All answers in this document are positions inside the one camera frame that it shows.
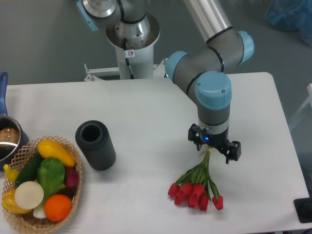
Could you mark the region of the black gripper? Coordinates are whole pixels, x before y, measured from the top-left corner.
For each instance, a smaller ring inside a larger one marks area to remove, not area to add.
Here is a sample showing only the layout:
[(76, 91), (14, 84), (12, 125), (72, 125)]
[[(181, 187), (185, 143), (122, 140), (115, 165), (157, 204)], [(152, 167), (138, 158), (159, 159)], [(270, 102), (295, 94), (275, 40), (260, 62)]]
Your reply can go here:
[(212, 146), (222, 155), (226, 156), (226, 164), (231, 160), (238, 161), (241, 156), (241, 143), (239, 141), (228, 140), (227, 128), (220, 134), (209, 134), (207, 129), (201, 129), (198, 125), (192, 124), (188, 130), (188, 140), (196, 145), (198, 151), (203, 145)]

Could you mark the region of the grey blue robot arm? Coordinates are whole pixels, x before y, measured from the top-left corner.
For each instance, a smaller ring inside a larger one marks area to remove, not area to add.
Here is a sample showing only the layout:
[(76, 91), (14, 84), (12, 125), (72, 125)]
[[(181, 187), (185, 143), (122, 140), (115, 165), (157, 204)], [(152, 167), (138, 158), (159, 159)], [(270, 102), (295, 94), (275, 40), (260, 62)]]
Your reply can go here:
[[(190, 127), (189, 141), (198, 149), (212, 146), (227, 161), (237, 161), (241, 144), (228, 139), (232, 87), (225, 71), (248, 60), (254, 42), (246, 32), (233, 29), (218, 1), (187, 0), (185, 5), (207, 47), (193, 56), (173, 53), (165, 61), (165, 74), (197, 106), (198, 124)], [(91, 30), (105, 28), (121, 79), (152, 77), (160, 26), (144, 1), (79, 0), (77, 7)]]

